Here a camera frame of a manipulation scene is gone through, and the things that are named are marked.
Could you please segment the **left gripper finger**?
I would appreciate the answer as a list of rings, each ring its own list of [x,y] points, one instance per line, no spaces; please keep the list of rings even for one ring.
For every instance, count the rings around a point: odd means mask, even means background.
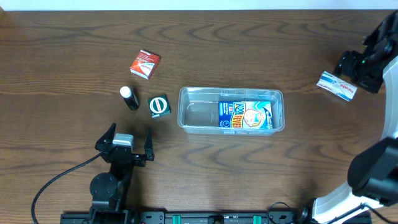
[[[116,123],[113,123],[109,129],[97,140],[95,149],[97,151],[109,151],[113,144],[113,139],[116,130]]]
[[[144,152],[147,161],[154,161],[154,147],[152,142],[152,131],[149,129],[146,136],[146,141],[144,144]]]

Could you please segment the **white blue Panadol box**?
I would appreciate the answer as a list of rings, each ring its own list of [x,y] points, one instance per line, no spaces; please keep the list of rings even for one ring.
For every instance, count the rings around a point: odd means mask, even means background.
[[[346,101],[351,101],[358,89],[356,86],[326,71],[321,74],[321,77],[317,82],[317,86],[330,91],[334,95],[339,96]]]

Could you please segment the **dark bottle white cap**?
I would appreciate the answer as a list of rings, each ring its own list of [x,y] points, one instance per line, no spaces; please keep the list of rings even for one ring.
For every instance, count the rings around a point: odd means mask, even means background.
[[[139,108],[139,101],[131,88],[123,86],[119,92],[130,110],[137,110]]]

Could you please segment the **red Panadol box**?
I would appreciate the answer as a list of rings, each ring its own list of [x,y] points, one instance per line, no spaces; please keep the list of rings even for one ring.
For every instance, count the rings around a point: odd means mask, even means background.
[[[140,50],[130,66],[131,73],[149,80],[160,62],[160,56]]]

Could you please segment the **blue Kool Fever box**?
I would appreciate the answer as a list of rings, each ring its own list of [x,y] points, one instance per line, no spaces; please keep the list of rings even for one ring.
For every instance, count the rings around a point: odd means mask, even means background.
[[[219,127],[273,129],[270,101],[221,101]]]

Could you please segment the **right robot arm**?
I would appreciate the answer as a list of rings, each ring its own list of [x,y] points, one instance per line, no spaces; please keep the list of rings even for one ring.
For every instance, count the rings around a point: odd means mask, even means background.
[[[298,223],[370,223],[378,208],[397,203],[397,12],[388,15],[364,38],[365,50],[345,51],[332,73],[317,86],[350,101],[360,87],[370,93],[386,88],[381,140],[358,154],[346,182],[303,207]]]

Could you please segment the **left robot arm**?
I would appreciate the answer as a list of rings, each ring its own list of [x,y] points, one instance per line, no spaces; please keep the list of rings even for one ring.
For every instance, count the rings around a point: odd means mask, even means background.
[[[139,223],[136,212],[126,209],[125,202],[135,167],[144,167],[155,159],[152,133],[147,132],[144,153],[133,152],[134,136],[115,133],[116,124],[98,139],[95,149],[102,159],[111,164],[108,172],[98,174],[90,183],[92,205],[89,224]]]

